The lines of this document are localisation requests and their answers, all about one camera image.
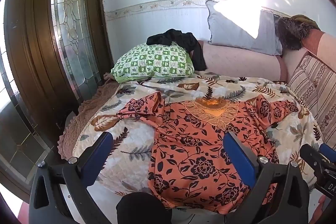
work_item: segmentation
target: shirt sleeve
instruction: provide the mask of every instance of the shirt sleeve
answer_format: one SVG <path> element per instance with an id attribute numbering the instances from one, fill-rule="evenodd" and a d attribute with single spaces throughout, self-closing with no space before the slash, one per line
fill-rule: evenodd
<path id="1" fill-rule="evenodd" d="M 162 124 L 165 100 L 160 92 L 135 100 L 131 99 L 124 108 L 117 113 L 117 118 L 136 118 L 157 128 Z"/>
<path id="2" fill-rule="evenodd" d="M 245 105 L 247 112 L 263 129 L 275 122 L 280 122 L 288 114 L 299 111 L 293 102 L 286 100 L 269 103 L 262 95 L 256 98 L 254 105 L 248 102 L 245 102 Z"/>

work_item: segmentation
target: blue gripper pad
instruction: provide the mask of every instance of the blue gripper pad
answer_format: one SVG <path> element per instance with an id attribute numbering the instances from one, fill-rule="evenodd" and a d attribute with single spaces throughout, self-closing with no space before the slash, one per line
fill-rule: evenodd
<path id="1" fill-rule="evenodd" d="M 331 147 L 329 147 L 325 143 L 320 145 L 320 153 L 324 155 L 332 163 L 336 162 L 336 151 L 334 151 Z"/>
<path id="2" fill-rule="evenodd" d="M 234 165 L 242 182 L 252 188 L 257 181 L 257 157 L 253 154 L 252 150 L 247 147 L 241 146 L 243 146 L 243 144 L 238 140 L 234 133 L 224 134 L 223 147 L 225 152 L 230 158 L 232 164 Z M 249 152 L 245 153 L 246 149 L 249 149 L 254 157 L 251 156 Z"/>
<path id="3" fill-rule="evenodd" d="M 84 157 L 80 167 L 81 183 L 84 187 L 91 186 L 95 183 L 101 168 L 104 166 L 104 163 L 111 152 L 112 145 L 112 134 L 104 132 L 96 142 L 92 146 L 86 148 L 80 156 L 79 162 L 81 162 L 81 157 Z"/>

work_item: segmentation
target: brown ruffled bedspread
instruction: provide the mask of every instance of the brown ruffled bedspread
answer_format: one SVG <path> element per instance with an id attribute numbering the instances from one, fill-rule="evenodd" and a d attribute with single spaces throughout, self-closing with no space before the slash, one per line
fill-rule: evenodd
<path id="1" fill-rule="evenodd" d="M 97 93 L 91 100 L 83 102 L 78 108 L 79 114 L 75 116 L 70 125 L 64 130 L 63 135 L 59 137 L 58 153 L 62 159 L 69 159 L 72 157 L 72 150 L 75 146 L 78 136 L 89 122 L 90 118 L 114 95 L 119 83 L 114 81 L 110 74 L 104 75 L 104 85 L 98 87 Z"/>

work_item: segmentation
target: bed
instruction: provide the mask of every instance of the bed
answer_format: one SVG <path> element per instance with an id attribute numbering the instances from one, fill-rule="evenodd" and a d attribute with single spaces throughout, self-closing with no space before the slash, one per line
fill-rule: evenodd
<path id="1" fill-rule="evenodd" d="M 316 120 L 303 102 L 285 84 L 263 78 L 222 76 L 208 71 L 196 72 L 186 78 L 151 78 L 120 85 L 109 80 L 92 100 L 81 106 L 79 115 L 61 136 L 58 147 L 61 156 L 66 159 L 79 157 L 103 131 L 108 131 L 115 143 L 97 178 L 99 183 L 120 196 L 138 191 L 150 193 L 147 177 L 155 130 L 137 119 L 114 121 L 117 112 L 131 99 L 140 99 L 158 91 L 166 104 L 216 96 L 253 104 L 258 95 L 263 95 L 270 103 L 293 102 L 298 111 L 272 124 L 265 133 L 276 148 L 279 163 L 297 161 L 304 180 L 313 188 L 313 170 L 299 157 L 299 149 L 306 143 L 318 149 L 323 138 Z"/>

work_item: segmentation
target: orange floral shirt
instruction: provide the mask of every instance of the orange floral shirt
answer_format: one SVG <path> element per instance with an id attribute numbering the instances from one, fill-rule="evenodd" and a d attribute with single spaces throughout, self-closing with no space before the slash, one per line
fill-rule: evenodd
<path id="1" fill-rule="evenodd" d="M 165 105 L 161 93 L 155 92 L 130 100 L 117 113 L 120 119 L 134 117 L 156 128 L 148 184 L 167 208 L 187 206 L 226 214 L 242 201 L 248 187 L 223 149 L 227 131 L 256 155 L 278 163 L 264 130 L 298 108 L 289 101 L 269 103 L 262 95 L 249 102 L 203 97 Z M 265 202 L 274 190 L 271 185 Z"/>

